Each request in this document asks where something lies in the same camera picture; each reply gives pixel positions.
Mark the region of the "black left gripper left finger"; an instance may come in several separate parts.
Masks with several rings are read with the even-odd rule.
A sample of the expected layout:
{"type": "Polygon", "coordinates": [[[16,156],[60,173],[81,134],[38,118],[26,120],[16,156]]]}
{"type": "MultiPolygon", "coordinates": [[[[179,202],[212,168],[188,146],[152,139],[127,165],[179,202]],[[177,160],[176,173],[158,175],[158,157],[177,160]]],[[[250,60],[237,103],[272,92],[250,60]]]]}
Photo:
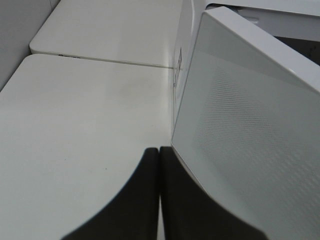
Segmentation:
{"type": "Polygon", "coordinates": [[[150,147],[129,180],[95,216],[65,240],[155,240],[159,219],[159,151],[150,147]]]}

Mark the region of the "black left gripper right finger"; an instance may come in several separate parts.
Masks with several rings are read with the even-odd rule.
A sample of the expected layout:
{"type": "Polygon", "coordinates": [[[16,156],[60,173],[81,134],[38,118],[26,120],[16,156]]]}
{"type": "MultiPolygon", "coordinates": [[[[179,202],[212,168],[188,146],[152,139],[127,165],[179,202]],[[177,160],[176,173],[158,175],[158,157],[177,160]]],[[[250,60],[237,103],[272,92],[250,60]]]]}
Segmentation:
{"type": "Polygon", "coordinates": [[[188,175],[174,150],[162,146],[160,197],[167,240],[265,240],[266,235],[212,200],[188,175]]]}

